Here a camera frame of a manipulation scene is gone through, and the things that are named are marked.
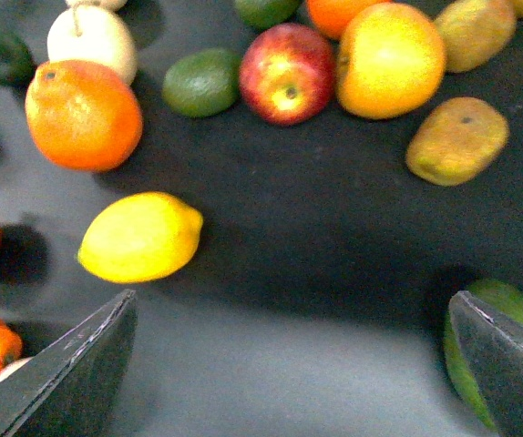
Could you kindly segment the right gripper dark camera left finger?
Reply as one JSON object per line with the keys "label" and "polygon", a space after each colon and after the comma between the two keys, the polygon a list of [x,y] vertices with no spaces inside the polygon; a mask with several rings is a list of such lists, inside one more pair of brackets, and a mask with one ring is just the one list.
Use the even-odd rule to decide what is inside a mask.
{"label": "right gripper dark camera left finger", "polygon": [[0,382],[0,436],[100,436],[133,350],[135,291],[124,290]]}

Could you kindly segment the right gripper dark camera right finger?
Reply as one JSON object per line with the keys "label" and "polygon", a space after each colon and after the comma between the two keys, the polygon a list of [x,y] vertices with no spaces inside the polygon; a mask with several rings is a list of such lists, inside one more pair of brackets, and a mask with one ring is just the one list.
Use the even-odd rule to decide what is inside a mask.
{"label": "right gripper dark camera right finger", "polygon": [[523,325],[468,291],[449,302],[456,342],[501,436],[523,436]]}

